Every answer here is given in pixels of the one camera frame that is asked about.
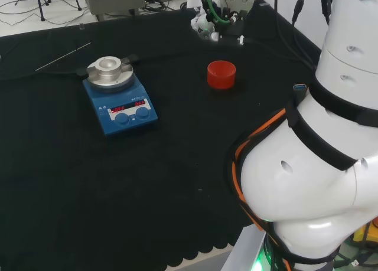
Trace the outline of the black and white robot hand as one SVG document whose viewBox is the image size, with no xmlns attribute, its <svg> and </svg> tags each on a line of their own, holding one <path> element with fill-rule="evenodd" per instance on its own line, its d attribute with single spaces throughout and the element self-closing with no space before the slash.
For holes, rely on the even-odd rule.
<svg viewBox="0 0 378 271">
<path fill-rule="evenodd" d="M 191 27 L 202 40 L 214 43 L 219 41 L 219 32 L 216 31 L 215 25 L 206 19 L 203 8 L 200 8 L 198 14 L 191 20 Z"/>
</svg>

